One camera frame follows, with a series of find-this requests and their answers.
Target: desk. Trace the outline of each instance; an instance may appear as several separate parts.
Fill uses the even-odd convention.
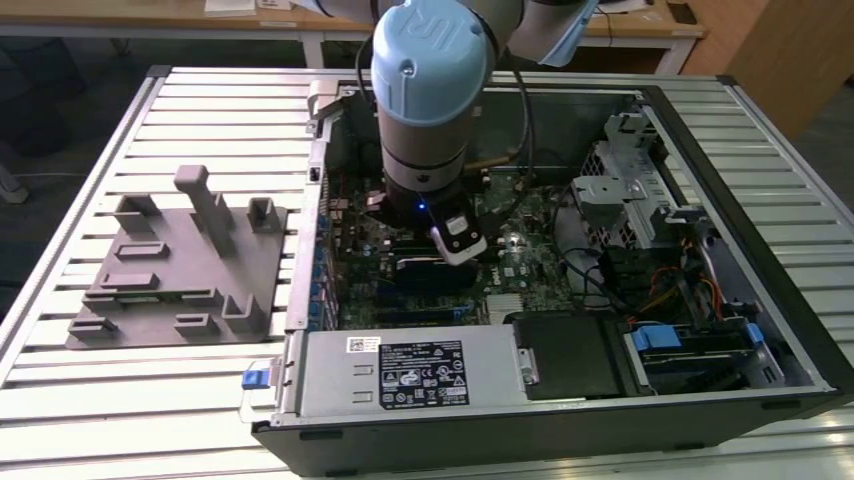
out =
[[[325,67],[325,41],[362,41],[370,31],[370,25],[299,7],[259,9],[250,17],[209,18],[205,0],[0,0],[3,35],[297,40],[309,68]],[[658,0],[649,9],[612,15],[612,34],[613,40],[608,19],[594,18],[582,46],[665,50],[656,73],[678,74],[706,29],[677,23],[665,1]]]

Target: warning label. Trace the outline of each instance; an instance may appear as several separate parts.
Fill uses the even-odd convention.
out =
[[[464,342],[381,345],[380,382],[386,410],[469,405]]]

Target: blue tab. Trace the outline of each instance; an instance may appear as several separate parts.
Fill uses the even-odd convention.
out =
[[[270,370],[247,370],[243,372],[243,389],[263,390],[270,388]]]
[[[765,342],[765,335],[763,335],[763,330],[760,330],[760,325],[756,323],[748,324],[748,336],[751,337],[751,341],[753,342],[753,346],[761,345]]]
[[[642,331],[632,332],[632,340],[636,342],[636,349],[640,352],[650,348],[650,342],[646,341],[646,335]]]
[[[677,329],[670,325],[650,325],[632,333],[640,352],[650,348],[678,348],[682,346]]]

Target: black cable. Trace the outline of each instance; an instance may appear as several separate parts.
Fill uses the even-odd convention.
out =
[[[605,10],[602,10],[602,7],[600,7],[598,5],[597,5],[597,10],[602,15],[605,15],[605,18],[609,22],[609,48],[612,48],[614,46],[614,29],[612,28],[612,14]]]
[[[614,293],[612,291],[610,288],[608,288],[602,282],[600,282],[600,280],[597,280],[596,278],[593,278],[581,268],[578,268],[576,265],[573,265],[573,262],[569,261],[569,259],[566,258],[568,254],[573,253],[573,252],[585,252],[588,255],[600,255],[600,252],[597,250],[594,250],[593,248],[570,248],[566,251],[564,251],[561,253],[561,257],[565,259],[566,261],[566,266],[570,268],[570,270],[573,270],[573,272],[576,272],[585,280],[588,280],[590,282],[590,284],[597,287],[600,289],[600,291],[602,292],[602,294],[608,297],[608,299],[612,301],[612,305],[614,307],[614,309],[626,314],[626,315],[632,315],[634,317],[638,317],[638,319],[641,319],[644,317],[644,313],[641,313],[637,308],[634,308],[632,305],[629,305],[626,303],[626,301],[617,295],[617,293]]]
[[[374,110],[374,100],[369,94],[368,87],[365,86],[365,78],[362,77],[362,56],[369,48],[369,45],[374,42],[374,33],[369,35],[369,38],[362,42],[362,46],[360,47],[360,51],[357,52],[357,83],[360,84],[360,92],[362,93],[362,99],[365,103],[369,104],[372,110]]]
[[[534,183],[534,153],[537,150],[537,132],[534,128],[534,108],[532,106],[532,96],[529,95],[529,89],[525,85],[525,79],[522,78],[522,73],[520,72],[520,63],[517,62],[516,57],[513,56],[513,52],[510,48],[508,50],[508,59],[510,61],[510,68],[513,70],[513,76],[517,79],[517,85],[520,88],[520,95],[522,96],[522,108],[525,110],[525,125],[522,128],[522,141],[520,142],[520,147],[510,155],[510,158],[517,160],[520,158],[520,154],[524,149],[528,147],[528,156],[529,156],[529,168],[528,174],[524,177],[525,185],[522,187],[522,191],[517,195],[517,199],[513,202],[510,208],[500,214],[501,218],[508,221],[513,214],[520,209],[520,205],[522,205],[522,201],[528,196],[532,190],[532,184]]]

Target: aluminum extrusion table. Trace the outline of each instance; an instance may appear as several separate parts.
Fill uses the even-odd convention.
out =
[[[737,86],[714,78],[532,74],[541,84],[658,84],[821,319],[854,357],[854,217]],[[287,479],[287,467],[243,423],[274,391],[245,394],[250,364],[282,353],[291,272],[289,235],[265,344],[70,351],[67,328],[107,254],[125,193],[189,207],[173,185],[181,164],[205,164],[233,204],[271,196],[299,210],[316,143],[314,80],[345,71],[154,68],[0,327],[0,479]],[[496,75],[512,83],[513,76]],[[689,190],[686,177],[674,177]],[[716,448],[458,468],[378,478],[807,478],[854,469],[854,411],[773,424]]]

